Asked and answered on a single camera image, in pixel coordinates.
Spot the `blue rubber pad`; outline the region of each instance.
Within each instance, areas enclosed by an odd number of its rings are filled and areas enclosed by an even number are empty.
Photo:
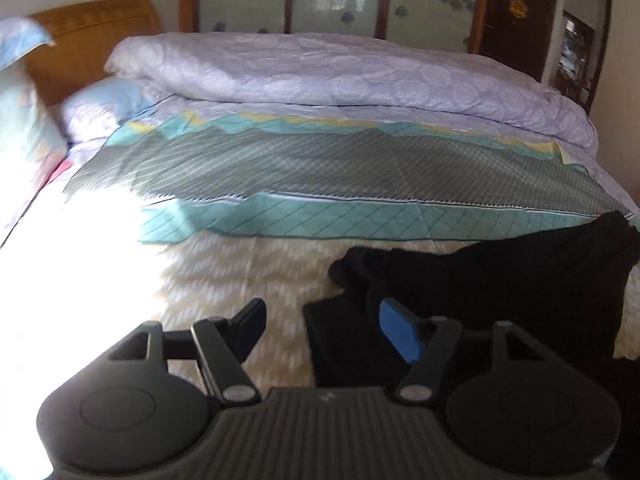
[[[380,303],[380,329],[408,364],[417,363],[424,352],[418,339],[417,329],[402,311],[404,307],[396,300],[386,298]]]

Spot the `sticker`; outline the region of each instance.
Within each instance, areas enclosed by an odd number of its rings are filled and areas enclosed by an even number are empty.
[[[509,10],[516,18],[526,18],[529,7],[524,0],[509,0]]]

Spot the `round button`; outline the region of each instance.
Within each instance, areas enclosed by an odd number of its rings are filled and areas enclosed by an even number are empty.
[[[87,397],[80,416],[98,430],[131,430],[149,420],[156,410],[154,398],[140,388],[107,388]]]
[[[408,384],[403,386],[399,393],[400,397],[409,402],[424,402],[431,399],[433,392],[430,388],[421,384]]]
[[[245,384],[235,384],[226,388],[222,396],[229,402],[247,402],[255,397],[255,390]]]

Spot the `doorway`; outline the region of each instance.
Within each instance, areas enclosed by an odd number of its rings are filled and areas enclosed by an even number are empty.
[[[610,0],[558,0],[543,83],[588,112],[604,59]]]
[[[611,0],[478,0],[471,52],[552,86],[588,113]]]

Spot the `bed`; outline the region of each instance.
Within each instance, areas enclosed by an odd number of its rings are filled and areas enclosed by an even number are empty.
[[[351,246],[449,253],[610,210],[637,221],[583,111],[491,60],[343,36],[151,36],[148,0],[34,18],[57,43],[27,57],[47,105],[104,80],[105,63],[146,100],[98,121],[103,135],[65,123],[78,139],[0,249],[0,351],[20,357],[1,370],[20,384],[2,392],[9,478],[49,473],[40,403],[144,320],[185,329],[264,298],[246,369],[263,391],[308,386],[301,307],[337,292],[326,271]],[[640,355],[639,276],[616,356]]]

